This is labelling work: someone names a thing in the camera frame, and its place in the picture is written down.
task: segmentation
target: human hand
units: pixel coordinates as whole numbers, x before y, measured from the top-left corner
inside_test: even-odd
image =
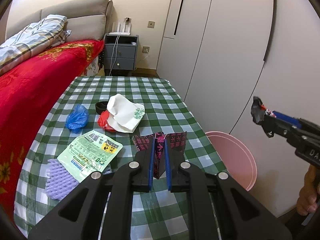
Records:
[[[314,180],[316,179],[316,168],[310,165],[307,173],[304,176],[304,186],[299,192],[297,200],[297,212],[302,216],[309,213],[314,213],[318,208],[316,200],[317,193],[320,194],[320,183],[317,188],[314,187]]]

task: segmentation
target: green checkered tablecloth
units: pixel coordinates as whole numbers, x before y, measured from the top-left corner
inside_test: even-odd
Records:
[[[95,103],[108,100],[117,93],[145,106],[146,114],[133,134],[105,132],[97,124],[99,116]],[[89,122],[80,134],[94,129],[123,144],[123,149],[111,162],[113,170],[133,160],[137,150],[132,135],[159,131],[165,134],[187,131],[185,159],[209,173],[225,170],[210,141],[168,81],[136,77],[77,77],[44,120],[23,163],[14,203],[14,220],[25,236],[58,203],[44,192],[47,162],[57,158],[79,135],[64,128],[75,104],[82,104],[90,114]],[[160,179],[153,180],[150,193],[136,192],[133,196],[131,240],[189,239],[187,225],[186,194],[170,193],[165,173]]]

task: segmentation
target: power outlet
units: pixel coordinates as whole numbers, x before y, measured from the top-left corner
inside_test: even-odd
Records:
[[[150,52],[150,47],[142,47],[142,53],[149,53]]]
[[[148,28],[154,28],[155,24],[155,22],[148,21]]]

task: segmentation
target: blue plastic bag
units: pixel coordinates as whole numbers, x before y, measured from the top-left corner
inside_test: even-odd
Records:
[[[82,127],[87,125],[88,119],[88,110],[82,105],[76,105],[76,108],[68,115],[65,126],[72,132],[78,133]]]

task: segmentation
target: white paper bag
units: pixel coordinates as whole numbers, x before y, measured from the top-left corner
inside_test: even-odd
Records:
[[[144,105],[133,103],[121,94],[110,97],[108,124],[118,132],[133,133],[144,116]]]

